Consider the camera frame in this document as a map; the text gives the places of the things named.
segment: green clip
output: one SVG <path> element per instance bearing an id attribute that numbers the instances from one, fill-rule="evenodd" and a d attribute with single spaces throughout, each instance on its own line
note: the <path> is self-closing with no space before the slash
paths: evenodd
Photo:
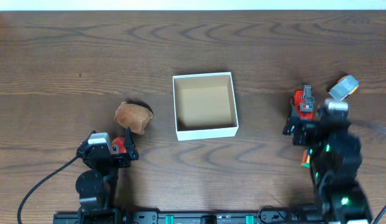
<path id="1" fill-rule="evenodd" d="M 253 215 L 247 215 L 245 217 L 245 219 L 247 220 L 247 224 L 255 224 L 255 220 L 254 220 L 254 216 Z"/>
<path id="2" fill-rule="evenodd" d="M 173 215 L 165 216 L 165 224 L 173 224 Z"/>

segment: open box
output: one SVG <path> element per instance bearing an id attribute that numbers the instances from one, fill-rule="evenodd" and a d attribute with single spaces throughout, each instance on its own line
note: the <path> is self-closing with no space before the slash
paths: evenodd
<path id="1" fill-rule="evenodd" d="M 174 76 L 173 103 L 179 141 L 236 135 L 231 72 Z"/>

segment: table surface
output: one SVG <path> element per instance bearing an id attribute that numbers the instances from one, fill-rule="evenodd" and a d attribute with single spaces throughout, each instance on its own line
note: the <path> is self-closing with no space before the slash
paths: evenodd
<path id="1" fill-rule="evenodd" d="M 234 138 L 178 142 L 172 76 L 231 71 Z M 1 12 L 0 223 L 64 165 L 92 129 L 112 137 L 124 101 L 154 111 L 135 136 L 140 159 L 120 171 L 118 205 L 161 211 L 258 210 L 311 202 L 302 147 L 281 135 L 303 83 L 317 102 L 344 73 L 361 137 L 358 179 L 375 216 L 386 203 L 386 11 Z M 27 201 L 24 223 L 79 207 L 81 161 Z"/>

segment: wood grain tabletop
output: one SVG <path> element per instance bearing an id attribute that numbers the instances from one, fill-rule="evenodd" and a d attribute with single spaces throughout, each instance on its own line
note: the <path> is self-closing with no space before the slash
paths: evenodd
<path id="1" fill-rule="evenodd" d="M 172 76 L 232 72 L 234 138 L 178 142 Z M 75 155 L 91 130 L 122 133 L 124 100 L 154 112 L 140 159 L 120 170 L 116 203 L 131 210 L 248 210 L 311 202 L 304 148 L 282 136 L 304 83 L 318 103 L 344 73 L 361 138 L 358 180 L 373 216 L 386 203 L 386 11 L 0 12 L 0 223 Z M 79 207 L 76 161 L 36 190 L 24 223 Z M 386 223 L 386 215 L 381 220 Z"/>

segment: green light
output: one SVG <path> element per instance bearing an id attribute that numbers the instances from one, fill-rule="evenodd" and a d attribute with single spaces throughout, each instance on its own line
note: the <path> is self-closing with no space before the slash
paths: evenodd
<path id="1" fill-rule="evenodd" d="M 342 205 L 347 205 L 347 203 L 349 203 L 349 199 L 347 197 L 342 198 L 341 204 Z"/>

